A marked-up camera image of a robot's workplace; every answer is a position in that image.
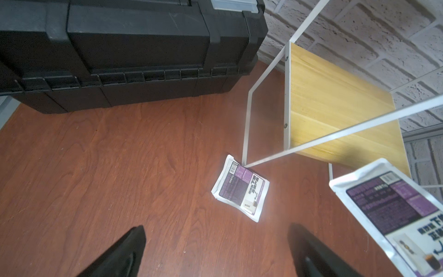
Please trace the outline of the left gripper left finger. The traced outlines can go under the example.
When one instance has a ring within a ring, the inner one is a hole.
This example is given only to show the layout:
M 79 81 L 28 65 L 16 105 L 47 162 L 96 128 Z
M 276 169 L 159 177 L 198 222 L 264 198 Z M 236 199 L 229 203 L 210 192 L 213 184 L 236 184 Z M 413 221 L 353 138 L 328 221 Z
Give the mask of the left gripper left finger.
M 85 270 L 80 277 L 136 277 L 143 258 L 146 235 L 143 226 L 131 228 Z

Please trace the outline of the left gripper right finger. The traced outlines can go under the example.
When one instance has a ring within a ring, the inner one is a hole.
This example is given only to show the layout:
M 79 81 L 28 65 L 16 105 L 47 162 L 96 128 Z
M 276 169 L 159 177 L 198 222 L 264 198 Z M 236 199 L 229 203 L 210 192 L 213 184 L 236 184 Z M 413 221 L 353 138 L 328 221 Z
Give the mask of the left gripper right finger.
M 288 244 L 299 277 L 360 277 L 335 252 L 298 223 L 288 228 Z

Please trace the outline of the purple coffee bag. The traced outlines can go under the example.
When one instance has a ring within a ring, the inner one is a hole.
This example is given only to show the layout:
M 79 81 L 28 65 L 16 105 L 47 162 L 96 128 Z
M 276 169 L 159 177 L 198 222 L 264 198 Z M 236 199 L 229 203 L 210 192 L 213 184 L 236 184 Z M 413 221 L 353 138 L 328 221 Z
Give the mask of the purple coffee bag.
M 270 182 L 243 167 L 227 155 L 223 169 L 211 193 L 215 199 L 228 204 L 259 222 Z
M 386 159 L 330 188 L 404 277 L 443 274 L 443 205 Z

